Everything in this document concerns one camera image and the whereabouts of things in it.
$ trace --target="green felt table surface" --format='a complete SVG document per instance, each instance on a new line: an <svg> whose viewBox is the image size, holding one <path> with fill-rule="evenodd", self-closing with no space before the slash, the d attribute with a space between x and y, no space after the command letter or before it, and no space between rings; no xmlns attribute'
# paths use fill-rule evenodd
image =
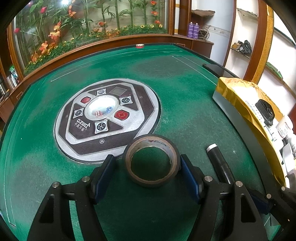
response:
<svg viewBox="0 0 296 241"><path fill-rule="evenodd" d="M16 237L26 240L54 181L76 182L97 166L65 156L56 144L54 124L72 95L105 79L129 78L148 85L161 104L155 134L169 138L193 165L217 179L205 151L216 143L235 178L263 192L246 146L212 100L218 79L203 63L208 62L176 45L131 47L80 59L35 82L16 108L0 151L0 209ZM133 183L122 160L117 162L105 198L95 206L107 239L187 240L199 206L190 199L182 177L178 174L168 184L148 189ZM73 201L70 208L76 240L83 240ZM220 205L212 240L219 236L222 218ZM273 229L268 232L273 236Z"/></svg>

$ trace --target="black cylinder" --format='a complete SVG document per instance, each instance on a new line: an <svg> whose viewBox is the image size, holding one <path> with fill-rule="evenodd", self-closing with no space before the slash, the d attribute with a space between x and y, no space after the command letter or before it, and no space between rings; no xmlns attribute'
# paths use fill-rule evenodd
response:
<svg viewBox="0 0 296 241"><path fill-rule="evenodd" d="M235 182L234 176L216 144L212 144L207 148L207 155L214 167L219 181L233 184Z"/></svg>

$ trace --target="dice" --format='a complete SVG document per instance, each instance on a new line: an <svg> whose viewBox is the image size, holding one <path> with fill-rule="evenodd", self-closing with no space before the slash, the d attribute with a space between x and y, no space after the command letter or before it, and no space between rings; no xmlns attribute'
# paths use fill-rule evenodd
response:
<svg viewBox="0 0 296 241"><path fill-rule="evenodd" d="M96 111L96 112L95 112L95 115L96 115L96 116L103 115L103 112L102 112L102 111L100 111L100 110L98 110L98 111Z"/></svg>
<svg viewBox="0 0 296 241"><path fill-rule="evenodd" d="M109 112L112 111L112 109L113 109L112 107L107 107L107 108L106 108L106 112L109 113Z"/></svg>

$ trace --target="roll of tape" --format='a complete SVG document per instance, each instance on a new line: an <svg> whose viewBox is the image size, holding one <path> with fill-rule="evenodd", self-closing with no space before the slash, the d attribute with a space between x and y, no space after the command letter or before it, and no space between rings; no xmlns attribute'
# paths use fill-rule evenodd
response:
<svg viewBox="0 0 296 241"><path fill-rule="evenodd" d="M165 177L150 181L141 179L132 172L131 161L134 154L146 147L159 148L168 155L170 159L170 171ZM125 162L130 178L135 183L144 187L158 187L170 181L177 174L180 167L180 154L174 143L170 140L160 135L148 134L135 138L131 144L127 145L123 153L123 161Z"/></svg>

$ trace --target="black electrical tape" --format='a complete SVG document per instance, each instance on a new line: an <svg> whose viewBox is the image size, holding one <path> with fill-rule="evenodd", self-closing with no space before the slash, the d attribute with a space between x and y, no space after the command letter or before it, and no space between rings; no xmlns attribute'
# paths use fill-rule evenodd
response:
<svg viewBox="0 0 296 241"><path fill-rule="evenodd" d="M137 151L146 147L159 148L163 150L170 158L170 171L165 177L158 180L149 181L139 178L132 172L131 160L133 155ZM170 140L160 135L148 134L135 138L131 144L126 146L123 153L123 161L125 162L130 178L135 183L144 187L158 187L169 182L177 174L180 167L180 154L174 143L172 143Z"/></svg>
<svg viewBox="0 0 296 241"><path fill-rule="evenodd" d="M212 144L207 148L207 155L214 166L214 170L219 180L228 184L235 183L231 169L216 144Z"/></svg>

